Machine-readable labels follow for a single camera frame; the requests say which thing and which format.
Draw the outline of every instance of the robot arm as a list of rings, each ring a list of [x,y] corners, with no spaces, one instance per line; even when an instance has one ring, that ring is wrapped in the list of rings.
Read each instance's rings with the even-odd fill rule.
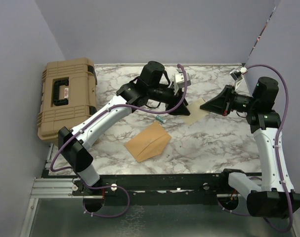
[[[241,71],[230,74],[236,82],[241,81]],[[252,216],[286,218],[289,216],[287,198],[280,181],[275,152],[275,137],[281,121],[278,113],[272,110],[278,93],[278,82],[272,78],[259,78],[252,97],[239,95],[235,90],[234,86],[226,85],[218,96],[200,108],[223,116],[233,110],[247,113],[247,122],[259,151],[262,185],[255,184],[241,170],[225,169],[227,182],[247,200],[248,211]],[[295,193],[286,169],[281,133],[278,149],[284,174],[283,183],[286,184],[295,212],[300,207],[300,194]]]
[[[160,84],[163,74],[169,82],[168,85]],[[126,106],[114,107],[116,105],[142,107],[148,103],[149,99],[152,99],[165,103],[166,110],[170,110],[179,103],[183,96],[184,78],[187,78],[187,85],[190,85],[188,74],[186,77],[177,74],[174,82],[170,85],[164,66],[150,61],[144,66],[140,76],[121,86],[117,95],[101,110],[71,130],[65,127],[59,130],[58,145],[59,149],[64,146],[61,152],[63,157],[89,186],[94,185],[99,180],[99,175],[92,165],[93,158],[87,150],[112,125],[135,111]],[[184,99],[177,109],[170,111],[170,115],[190,115],[187,105]],[[76,138],[69,142],[70,138],[76,134],[78,134]]]

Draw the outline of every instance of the metal floor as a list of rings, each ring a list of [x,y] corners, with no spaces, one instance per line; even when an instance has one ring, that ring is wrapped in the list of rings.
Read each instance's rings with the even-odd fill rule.
[[[113,214],[123,207],[103,207]],[[292,237],[262,218],[240,217],[217,205],[131,206],[114,219],[83,214],[81,199],[39,199],[31,237]],[[285,227],[287,220],[274,222]]]

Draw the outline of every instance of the folded paper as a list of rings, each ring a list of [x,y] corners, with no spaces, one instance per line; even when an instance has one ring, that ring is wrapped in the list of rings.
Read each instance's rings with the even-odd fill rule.
[[[158,123],[154,122],[145,130],[125,143],[125,147],[137,162],[160,155],[171,136]]]

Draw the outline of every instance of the lavender wall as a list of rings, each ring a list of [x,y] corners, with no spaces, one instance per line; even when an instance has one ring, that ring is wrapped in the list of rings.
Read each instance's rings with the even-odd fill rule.
[[[300,193],[300,0],[281,0],[247,65],[264,63],[275,67],[286,80],[289,109],[283,127],[283,150],[291,181]],[[246,74],[251,91],[261,76],[277,76],[267,69],[251,69]],[[280,92],[275,109],[282,114],[285,92]]]
[[[36,0],[67,59],[246,62],[274,0]]]
[[[48,146],[37,137],[41,75],[64,60],[33,0],[0,0],[0,237],[19,236]]]

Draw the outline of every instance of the marble tabletop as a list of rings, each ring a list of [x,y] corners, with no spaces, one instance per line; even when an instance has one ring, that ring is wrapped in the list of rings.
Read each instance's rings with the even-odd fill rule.
[[[185,67],[191,75],[188,87],[188,103],[202,97],[208,101],[218,95],[226,84],[234,81],[229,72],[237,66],[192,66]],[[120,88],[141,73],[142,66],[95,66],[98,78],[97,104],[100,109]],[[169,78],[173,79],[176,67],[166,66]],[[249,94],[245,81],[237,90]],[[162,104],[157,110],[165,110]],[[227,117],[209,114],[191,126],[180,117],[163,115],[167,122],[162,124],[171,140],[164,152],[138,163],[124,144],[151,125],[155,118],[151,114],[136,111],[125,117],[101,136],[89,149],[93,166],[99,174],[186,174],[215,173],[224,168],[236,168],[245,172],[260,172],[258,150],[246,120],[231,113]],[[67,166],[59,156],[56,168]],[[63,170],[50,175],[69,175]]]

